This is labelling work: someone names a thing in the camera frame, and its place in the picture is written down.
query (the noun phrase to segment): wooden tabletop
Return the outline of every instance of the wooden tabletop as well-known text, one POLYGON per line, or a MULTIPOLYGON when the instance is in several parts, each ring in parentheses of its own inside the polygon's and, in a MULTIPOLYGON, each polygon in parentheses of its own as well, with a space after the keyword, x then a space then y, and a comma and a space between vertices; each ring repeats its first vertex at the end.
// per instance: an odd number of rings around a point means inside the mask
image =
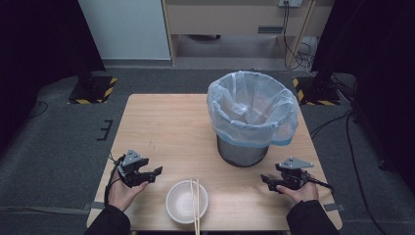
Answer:
MULTIPOLYGON (((201 230, 289 230, 286 215, 291 200, 268 191, 260 175, 281 177, 275 164, 289 156, 314 164, 307 171, 327 182, 301 112, 299 127, 288 146, 270 146, 266 157, 251 167, 234 167, 218 154, 216 135, 211 128, 206 94, 135 94, 128 99, 112 148, 114 158, 129 149, 149 159, 140 172, 162 166, 162 174, 135 199, 125 212, 132 230, 193 230, 172 220, 165 197, 177 182, 200 179, 209 204, 201 219, 201 230)), ((108 161, 95 198, 104 202, 104 189, 114 165, 108 161)), ((334 203, 330 191, 319 188, 322 205, 334 203)), ((89 226, 100 210, 89 214, 89 226)), ((340 229, 338 211, 327 212, 340 229)))

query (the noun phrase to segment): gray carpet floor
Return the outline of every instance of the gray carpet floor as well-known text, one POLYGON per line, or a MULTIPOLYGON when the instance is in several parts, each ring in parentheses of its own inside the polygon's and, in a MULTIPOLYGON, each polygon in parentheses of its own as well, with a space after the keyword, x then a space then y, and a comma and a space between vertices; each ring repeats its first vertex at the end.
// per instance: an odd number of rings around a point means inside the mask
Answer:
MULTIPOLYGON (((110 69, 96 74, 118 78, 105 104, 68 104, 76 77, 45 86, 13 144, 0 159, 0 207, 75 209, 78 214, 1 212, 0 234, 82 234, 128 96, 134 93, 207 93, 208 86, 232 70, 110 69), (101 128, 114 124, 106 141, 101 128)), ((304 71, 266 71, 295 91, 293 78, 304 71)), ((350 110, 339 106, 301 106, 309 130, 350 110)), ((350 139, 369 208, 387 234, 415 234, 415 199, 400 175, 378 169, 379 158, 358 123, 349 122, 350 139)), ((328 182, 336 187, 342 234, 381 234, 363 204, 346 137, 346 118, 325 126, 313 143, 328 182)))

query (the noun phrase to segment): power outlet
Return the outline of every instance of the power outlet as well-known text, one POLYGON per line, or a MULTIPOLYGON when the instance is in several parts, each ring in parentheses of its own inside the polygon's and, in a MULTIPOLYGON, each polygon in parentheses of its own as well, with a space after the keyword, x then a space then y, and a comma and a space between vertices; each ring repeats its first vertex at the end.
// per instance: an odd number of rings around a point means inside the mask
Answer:
POLYGON ((287 7, 289 5, 293 8, 298 8, 301 6, 302 0, 280 0, 278 3, 279 7, 287 7))

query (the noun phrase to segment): trash can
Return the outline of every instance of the trash can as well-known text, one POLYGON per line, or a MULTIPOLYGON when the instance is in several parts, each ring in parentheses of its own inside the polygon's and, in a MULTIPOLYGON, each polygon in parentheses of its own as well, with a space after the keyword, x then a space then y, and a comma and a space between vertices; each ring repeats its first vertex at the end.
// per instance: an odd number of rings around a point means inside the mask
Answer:
POLYGON ((214 81, 207 108, 219 155, 239 167, 259 163, 270 145, 290 144, 298 126, 296 97, 260 72, 240 70, 214 81))

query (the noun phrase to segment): black fabric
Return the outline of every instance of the black fabric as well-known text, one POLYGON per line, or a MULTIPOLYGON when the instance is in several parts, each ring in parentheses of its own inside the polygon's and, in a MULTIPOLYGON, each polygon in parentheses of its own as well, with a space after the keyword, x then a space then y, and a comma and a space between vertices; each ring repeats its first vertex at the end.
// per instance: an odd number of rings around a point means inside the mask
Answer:
POLYGON ((105 68, 76 0, 0 1, 0 42, 1 152, 41 87, 77 75, 79 65, 87 71, 105 68), (67 43, 57 28, 65 31, 78 60, 65 53, 67 43))
POLYGON ((293 235, 340 234, 317 200, 297 203, 287 221, 293 235))
POLYGON ((415 1, 336 0, 312 70, 356 77, 352 103, 386 168, 415 193, 415 1))
POLYGON ((107 205, 85 231, 85 235, 126 235, 130 228, 127 215, 118 208, 107 205))

